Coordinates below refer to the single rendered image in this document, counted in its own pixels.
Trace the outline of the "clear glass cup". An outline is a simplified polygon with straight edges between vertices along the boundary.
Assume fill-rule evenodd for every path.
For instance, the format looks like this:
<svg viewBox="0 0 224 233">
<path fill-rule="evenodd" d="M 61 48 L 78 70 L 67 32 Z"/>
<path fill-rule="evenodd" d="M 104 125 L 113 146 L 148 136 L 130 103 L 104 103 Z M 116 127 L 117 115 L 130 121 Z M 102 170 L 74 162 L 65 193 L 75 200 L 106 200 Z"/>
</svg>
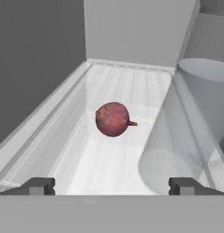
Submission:
<svg viewBox="0 0 224 233">
<path fill-rule="evenodd" d="M 184 58 L 138 162 L 143 182 L 158 195 L 172 177 L 224 193 L 224 62 Z"/>
</svg>

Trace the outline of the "red onion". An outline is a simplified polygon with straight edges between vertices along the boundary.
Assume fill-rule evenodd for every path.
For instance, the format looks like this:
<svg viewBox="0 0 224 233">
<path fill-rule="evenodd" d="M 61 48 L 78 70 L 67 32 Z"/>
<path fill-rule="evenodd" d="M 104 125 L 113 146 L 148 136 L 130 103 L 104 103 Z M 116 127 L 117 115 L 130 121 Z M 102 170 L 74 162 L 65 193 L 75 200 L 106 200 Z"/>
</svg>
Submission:
<svg viewBox="0 0 224 233">
<path fill-rule="evenodd" d="M 131 121 L 127 108 L 118 102 L 109 102 L 96 111 L 97 129 L 108 137 L 122 135 L 128 127 L 137 126 Z"/>
</svg>

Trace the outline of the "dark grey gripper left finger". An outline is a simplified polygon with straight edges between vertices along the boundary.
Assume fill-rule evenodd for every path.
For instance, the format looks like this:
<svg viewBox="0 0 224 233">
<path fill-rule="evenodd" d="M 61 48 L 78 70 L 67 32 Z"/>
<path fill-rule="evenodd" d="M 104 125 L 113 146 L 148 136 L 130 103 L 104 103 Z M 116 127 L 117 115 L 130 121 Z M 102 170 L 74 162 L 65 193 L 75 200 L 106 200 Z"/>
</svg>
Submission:
<svg viewBox="0 0 224 233">
<path fill-rule="evenodd" d="M 18 196 L 54 196 L 56 180 L 53 177 L 32 177 L 20 187 L 9 188 L 0 195 Z"/>
</svg>

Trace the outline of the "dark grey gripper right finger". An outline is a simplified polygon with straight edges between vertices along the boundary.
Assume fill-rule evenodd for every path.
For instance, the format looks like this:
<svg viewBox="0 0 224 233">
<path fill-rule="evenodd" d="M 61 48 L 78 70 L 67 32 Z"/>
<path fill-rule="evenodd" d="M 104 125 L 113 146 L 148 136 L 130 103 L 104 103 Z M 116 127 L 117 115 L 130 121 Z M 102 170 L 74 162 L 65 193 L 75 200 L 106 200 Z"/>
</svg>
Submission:
<svg viewBox="0 0 224 233">
<path fill-rule="evenodd" d="M 204 187 L 192 177 L 171 177 L 168 181 L 169 194 L 179 196 L 216 196 L 224 192 L 214 188 Z"/>
</svg>

